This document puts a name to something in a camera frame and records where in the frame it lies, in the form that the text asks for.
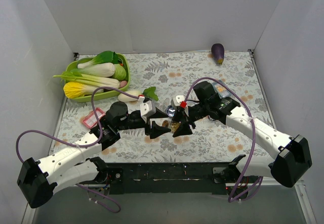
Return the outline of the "blue round pill container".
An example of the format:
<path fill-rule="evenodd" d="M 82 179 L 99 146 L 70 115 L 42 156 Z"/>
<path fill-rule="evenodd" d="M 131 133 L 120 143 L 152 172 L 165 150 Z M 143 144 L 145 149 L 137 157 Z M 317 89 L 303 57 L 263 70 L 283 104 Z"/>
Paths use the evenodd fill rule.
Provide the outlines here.
<path fill-rule="evenodd" d="M 174 115 L 176 114 L 176 109 L 173 108 L 172 106 L 169 106 L 169 107 L 166 109 L 166 114 L 167 114 L 169 117 L 173 118 Z"/>

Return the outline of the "orange pill bottle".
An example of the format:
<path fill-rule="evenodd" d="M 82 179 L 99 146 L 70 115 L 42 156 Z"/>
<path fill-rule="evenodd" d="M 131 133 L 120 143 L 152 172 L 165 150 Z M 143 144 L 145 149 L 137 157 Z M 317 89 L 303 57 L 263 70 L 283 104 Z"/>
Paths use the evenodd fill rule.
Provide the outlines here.
<path fill-rule="evenodd" d="M 175 132 L 179 128 L 179 126 L 179 122 L 171 122 L 169 128 L 171 129 L 171 132 Z"/>

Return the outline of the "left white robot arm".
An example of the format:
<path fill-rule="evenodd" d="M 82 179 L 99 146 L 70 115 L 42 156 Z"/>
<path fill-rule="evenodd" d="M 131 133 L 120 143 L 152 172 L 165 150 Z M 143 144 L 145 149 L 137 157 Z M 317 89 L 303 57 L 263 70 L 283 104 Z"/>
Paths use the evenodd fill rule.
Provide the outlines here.
<path fill-rule="evenodd" d="M 167 114 L 154 106 L 151 100 L 141 103 L 140 109 L 128 112 L 124 102 L 113 103 L 100 124 L 64 149 L 34 160 L 22 162 L 17 184 L 31 208 L 48 202 L 58 191 L 84 181 L 101 184 L 110 175 L 107 165 L 94 155 L 112 146 L 120 139 L 119 131 L 144 128 L 154 139 L 170 132 L 155 123 Z"/>

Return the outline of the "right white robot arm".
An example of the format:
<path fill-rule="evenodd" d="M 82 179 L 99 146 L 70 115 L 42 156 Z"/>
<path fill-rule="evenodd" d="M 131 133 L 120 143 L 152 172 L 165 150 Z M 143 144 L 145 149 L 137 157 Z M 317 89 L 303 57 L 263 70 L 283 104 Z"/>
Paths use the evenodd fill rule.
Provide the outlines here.
<path fill-rule="evenodd" d="M 231 178 L 234 182 L 243 181 L 247 176 L 272 177 L 291 188 L 312 166 L 309 144 L 302 135 L 292 137 L 252 117 L 236 100 L 221 98 L 207 81 L 198 83 L 193 89 L 198 98 L 195 105 L 188 106 L 183 95 L 171 100 L 175 109 L 173 121 L 180 123 L 174 137 L 192 134 L 195 122 L 209 116 L 246 135 L 269 154 L 260 159 L 240 155 L 220 171 L 219 177 Z"/>

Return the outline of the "orange bottle cap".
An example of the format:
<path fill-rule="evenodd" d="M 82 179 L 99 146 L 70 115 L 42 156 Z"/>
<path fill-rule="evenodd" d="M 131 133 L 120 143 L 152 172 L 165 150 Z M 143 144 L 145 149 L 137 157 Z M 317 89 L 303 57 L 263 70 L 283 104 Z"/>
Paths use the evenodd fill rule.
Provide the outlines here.
<path fill-rule="evenodd" d="M 171 127 L 171 122 L 169 120 L 164 120 L 162 122 L 162 127 L 170 128 Z"/>

